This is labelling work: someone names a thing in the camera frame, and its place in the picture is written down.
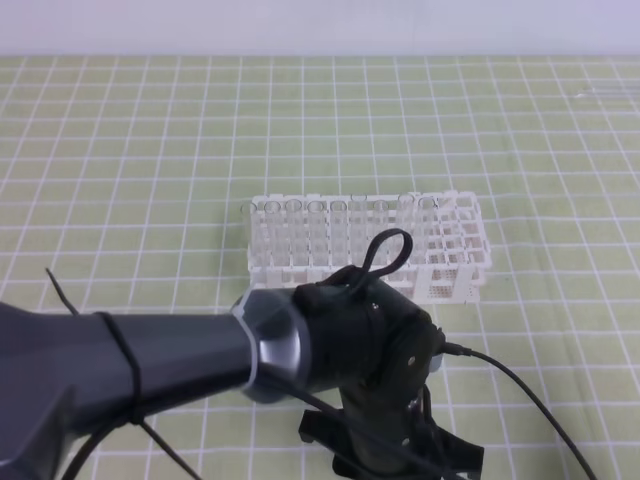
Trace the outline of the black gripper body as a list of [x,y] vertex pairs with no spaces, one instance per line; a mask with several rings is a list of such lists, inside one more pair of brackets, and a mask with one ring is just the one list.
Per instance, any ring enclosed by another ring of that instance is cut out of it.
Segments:
[[336,387],[340,420],[307,411],[300,437],[333,452],[332,468],[348,479],[431,479],[433,473],[356,433],[356,421],[439,470],[481,476],[484,449],[439,427],[426,386],[445,335],[430,315],[382,280],[357,281],[357,268],[297,287],[294,305],[310,335],[310,390]]

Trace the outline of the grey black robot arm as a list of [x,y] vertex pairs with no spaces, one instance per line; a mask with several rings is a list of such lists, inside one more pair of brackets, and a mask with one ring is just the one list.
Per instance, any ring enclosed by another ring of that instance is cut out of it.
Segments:
[[231,389],[306,411],[299,435],[352,479],[478,478],[484,451],[439,427],[425,381],[445,337],[429,314],[349,266],[250,290],[223,315],[42,314],[1,308],[1,475],[52,479],[72,443]]

